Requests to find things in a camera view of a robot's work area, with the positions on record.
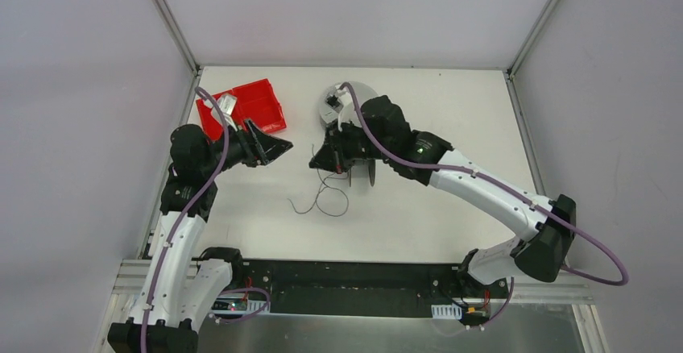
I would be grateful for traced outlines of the dark grey spool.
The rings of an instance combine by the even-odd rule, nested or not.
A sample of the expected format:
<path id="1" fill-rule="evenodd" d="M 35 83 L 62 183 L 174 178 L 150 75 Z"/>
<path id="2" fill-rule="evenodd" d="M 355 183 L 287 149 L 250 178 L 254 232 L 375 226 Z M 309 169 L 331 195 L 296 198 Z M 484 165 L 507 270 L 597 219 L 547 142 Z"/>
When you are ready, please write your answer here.
<path id="1" fill-rule="evenodd" d="M 347 172 L 347 179 L 349 187 L 353 187 L 354 184 L 374 187 L 376 179 L 375 160 L 356 160 Z"/>

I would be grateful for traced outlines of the white perforated spool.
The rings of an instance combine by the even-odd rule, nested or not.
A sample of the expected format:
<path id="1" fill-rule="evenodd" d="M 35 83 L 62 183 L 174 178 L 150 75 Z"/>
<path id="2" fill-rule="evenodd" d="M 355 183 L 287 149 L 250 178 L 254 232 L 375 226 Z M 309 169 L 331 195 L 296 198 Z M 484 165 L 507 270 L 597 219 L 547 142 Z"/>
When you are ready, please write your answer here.
<path id="1" fill-rule="evenodd" d="M 367 84 L 358 81 L 351 81 L 350 84 L 356 93 L 356 98 L 360 105 L 379 96 Z M 356 127 L 361 126 L 350 92 L 347 88 L 342 89 L 341 86 L 341 83 L 335 83 L 328 87 L 320 96 L 318 113 L 323 128 L 330 124 L 341 128 L 343 123 L 351 123 Z"/>

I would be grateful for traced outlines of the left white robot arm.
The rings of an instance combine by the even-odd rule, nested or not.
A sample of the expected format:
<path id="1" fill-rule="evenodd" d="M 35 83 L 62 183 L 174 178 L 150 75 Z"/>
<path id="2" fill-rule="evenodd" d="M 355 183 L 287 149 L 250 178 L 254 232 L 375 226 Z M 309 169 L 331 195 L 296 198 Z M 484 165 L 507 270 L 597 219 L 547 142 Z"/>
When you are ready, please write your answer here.
<path id="1" fill-rule="evenodd" d="M 199 331 L 219 295 L 236 292 L 246 271 L 240 253 L 221 247 L 188 279 L 192 253 L 217 196 L 216 178 L 238 164 L 255 168 L 292 149 L 286 139 L 261 131 L 225 126 L 212 140 L 196 124 L 170 135 L 171 164 L 160 198 L 161 222 L 140 294 L 124 322 L 110 325 L 107 342 L 115 352 L 195 352 Z"/>

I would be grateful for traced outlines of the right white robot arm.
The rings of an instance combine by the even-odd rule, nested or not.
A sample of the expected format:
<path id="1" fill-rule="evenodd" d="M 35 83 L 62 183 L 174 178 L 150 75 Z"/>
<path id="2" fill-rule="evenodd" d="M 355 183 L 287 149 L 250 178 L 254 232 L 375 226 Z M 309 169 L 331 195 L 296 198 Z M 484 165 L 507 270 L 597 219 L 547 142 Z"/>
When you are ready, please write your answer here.
<path id="1" fill-rule="evenodd" d="M 385 155 L 367 137 L 352 108 L 348 94 L 324 96 L 325 139 L 310 168 L 342 173 L 361 162 L 381 161 L 401 177 L 451 193 L 510 229 L 514 238 L 475 248 L 459 265 L 457 286 L 467 296 L 475 297 L 507 276 L 556 280 L 573 242 L 573 233 L 558 222 L 573 221 L 576 204 L 571 198 L 553 200 L 485 176 L 448 141 L 413 130 L 400 107 L 383 95 L 366 100 L 361 111 L 372 135 L 390 152 Z"/>

